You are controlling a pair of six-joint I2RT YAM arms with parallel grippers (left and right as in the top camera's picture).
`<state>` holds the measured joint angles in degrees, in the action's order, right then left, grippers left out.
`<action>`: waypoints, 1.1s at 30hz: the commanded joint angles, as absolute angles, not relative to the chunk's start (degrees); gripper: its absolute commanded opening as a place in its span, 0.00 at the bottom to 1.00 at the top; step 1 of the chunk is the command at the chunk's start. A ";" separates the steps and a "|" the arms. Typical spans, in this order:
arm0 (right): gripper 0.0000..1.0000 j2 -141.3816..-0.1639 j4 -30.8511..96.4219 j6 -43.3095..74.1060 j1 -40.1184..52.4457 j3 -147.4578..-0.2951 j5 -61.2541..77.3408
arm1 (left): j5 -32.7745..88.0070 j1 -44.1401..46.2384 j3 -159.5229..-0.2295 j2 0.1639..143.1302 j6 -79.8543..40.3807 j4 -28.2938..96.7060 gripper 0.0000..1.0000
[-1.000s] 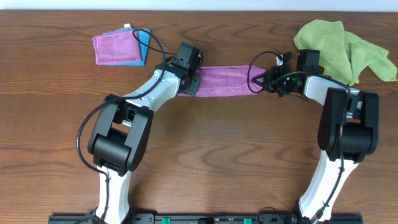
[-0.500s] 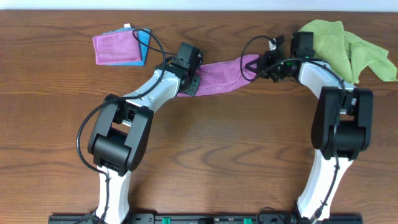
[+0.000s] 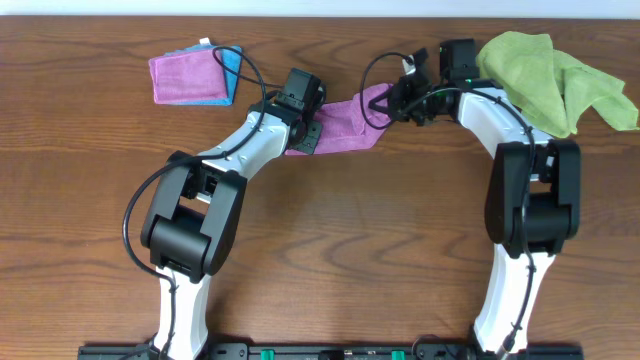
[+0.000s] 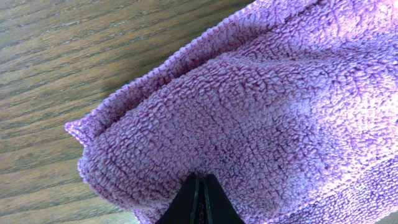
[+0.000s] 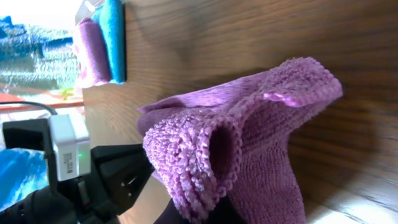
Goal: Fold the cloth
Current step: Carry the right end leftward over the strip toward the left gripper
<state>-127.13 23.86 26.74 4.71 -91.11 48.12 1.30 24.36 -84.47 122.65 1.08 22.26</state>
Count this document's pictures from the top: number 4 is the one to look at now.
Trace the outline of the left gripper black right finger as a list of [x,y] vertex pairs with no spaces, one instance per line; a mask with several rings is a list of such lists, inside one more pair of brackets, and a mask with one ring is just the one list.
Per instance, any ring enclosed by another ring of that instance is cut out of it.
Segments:
[[214,174],[203,180],[205,198],[205,223],[207,224],[244,224],[226,196]]

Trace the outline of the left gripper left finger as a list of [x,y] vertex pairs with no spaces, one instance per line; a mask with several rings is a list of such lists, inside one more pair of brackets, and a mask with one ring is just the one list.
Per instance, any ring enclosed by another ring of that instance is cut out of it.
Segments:
[[156,224],[194,224],[197,221],[199,194],[200,179],[191,174]]

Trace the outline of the purple microfiber cloth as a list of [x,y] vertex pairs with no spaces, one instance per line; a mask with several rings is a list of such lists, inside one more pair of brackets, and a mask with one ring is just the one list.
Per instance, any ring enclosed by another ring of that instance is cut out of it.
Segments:
[[66,131],[103,199],[156,223],[214,174],[244,223],[397,211],[397,2],[254,1]]

